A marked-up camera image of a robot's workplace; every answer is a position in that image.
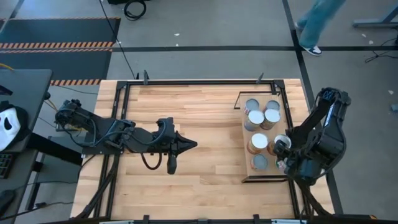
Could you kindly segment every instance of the jeans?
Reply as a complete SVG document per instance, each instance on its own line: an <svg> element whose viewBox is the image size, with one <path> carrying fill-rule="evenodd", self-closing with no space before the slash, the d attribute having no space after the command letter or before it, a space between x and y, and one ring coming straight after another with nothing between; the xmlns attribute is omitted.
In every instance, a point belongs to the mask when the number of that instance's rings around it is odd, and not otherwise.
<svg viewBox="0 0 398 224"><path fill-rule="evenodd" d="M302 47L316 46L326 23L344 2L345 0L317 0L312 9L297 21L297 25L303 29L299 41Z"/></svg>

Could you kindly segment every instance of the gray floor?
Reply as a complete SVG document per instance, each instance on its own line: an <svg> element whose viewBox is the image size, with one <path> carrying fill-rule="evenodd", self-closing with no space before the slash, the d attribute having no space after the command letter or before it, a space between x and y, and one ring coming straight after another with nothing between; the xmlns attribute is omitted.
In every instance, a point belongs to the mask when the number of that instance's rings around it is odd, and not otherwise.
<svg viewBox="0 0 398 224"><path fill-rule="evenodd" d="M0 17L9 17L17 0L2 0ZM312 0L289 0L294 19L298 19ZM391 29L354 29L353 19L383 16L395 0L347 0L325 29L320 46L380 45L395 38ZM123 5L104 6L108 16L120 16L119 40L124 47L166 47L201 45L282 45L292 46L287 19L280 0L152 0L139 21L123 17ZM99 17L97 0L25 0L17 17ZM217 51L217 52L129 52L135 72L148 71L155 78L300 78L294 52ZM373 214L398 220L398 156L395 133L398 115L389 105L398 103L397 61L378 58L364 63L372 52L324 52L321 57L304 53L313 92L333 86L347 91L352 98L344 131L348 148L335 169L338 190L345 213ZM121 53L113 53L108 79L131 78ZM98 91L97 86L76 86L83 91ZM92 110L95 96L51 87L57 106L78 98ZM53 121L54 112L45 105L40 117ZM38 120L35 132L43 136L62 136ZM38 202L72 201L75 185L49 185L40 190ZM65 219L70 206L46 208L20 217L17 222L38 223Z"/></svg>

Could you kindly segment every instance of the wooden table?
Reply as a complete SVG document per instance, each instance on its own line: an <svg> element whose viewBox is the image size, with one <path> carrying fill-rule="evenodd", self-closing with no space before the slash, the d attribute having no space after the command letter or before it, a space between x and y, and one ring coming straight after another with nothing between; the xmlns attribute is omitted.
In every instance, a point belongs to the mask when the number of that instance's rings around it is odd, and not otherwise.
<svg viewBox="0 0 398 224"><path fill-rule="evenodd" d="M95 113L110 117L116 80L101 82ZM299 79L285 79L285 90L294 125L308 116ZM120 158L112 220L250 219L293 218L286 182L242 184L247 176L241 111L234 110L240 91L271 91L265 85L134 85L130 89L127 119L149 131L157 130L159 118L174 117L175 129L198 146L177 158L175 175L166 162L148 170L139 154L125 151ZM123 103L122 90L117 118ZM150 165L158 157L146 156ZM103 156L84 166L71 216L79 214L98 188ZM325 179L312 188L315 198L333 212ZM301 193L296 187L300 210ZM103 197L104 215L107 193Z"/></svg>

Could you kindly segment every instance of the hazard stripe tape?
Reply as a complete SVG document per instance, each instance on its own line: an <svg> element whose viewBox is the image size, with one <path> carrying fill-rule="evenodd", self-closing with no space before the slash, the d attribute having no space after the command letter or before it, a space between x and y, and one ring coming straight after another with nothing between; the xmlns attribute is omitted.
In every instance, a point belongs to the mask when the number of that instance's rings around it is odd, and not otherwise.
<svg viewBox="0 0 398 224"><path fill-rule="evenodd" d="M61 18L12 18L10 20L73 20L73 19L106 19L106 17L61 17ZM120 17L108 17L108 19L120 19Z"/></svg>
<svg viewBox="0 0 398 224"><path fill-rule="evenodd" d="M0 49L112 47L114 42L0 43Z"/></svg>
<svg viewBox="0 0 398 224"><path fill-rule="evenodd" d="M54 49L54 50L0 50L0 54L57 53L57 52L112 52L112 49Z"/></svg>
<svg viewBox="0 0 398 224"><path fill-rule="evenodd" d="M50 85L99 85L101 79L51 80Z"/></svg>

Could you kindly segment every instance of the person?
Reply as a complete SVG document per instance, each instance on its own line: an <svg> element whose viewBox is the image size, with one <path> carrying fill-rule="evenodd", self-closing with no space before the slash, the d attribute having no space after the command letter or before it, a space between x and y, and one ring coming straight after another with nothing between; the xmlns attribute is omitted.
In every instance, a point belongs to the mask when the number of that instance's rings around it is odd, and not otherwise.
<svg viewBox="0 0 398 224"><path fill-rule="evenodd" d="M345 0L317 0L313 7L296 23L301 32L299 44L308 53L320 56L322 51L317 46L326 23L333 18Z"/></svg>

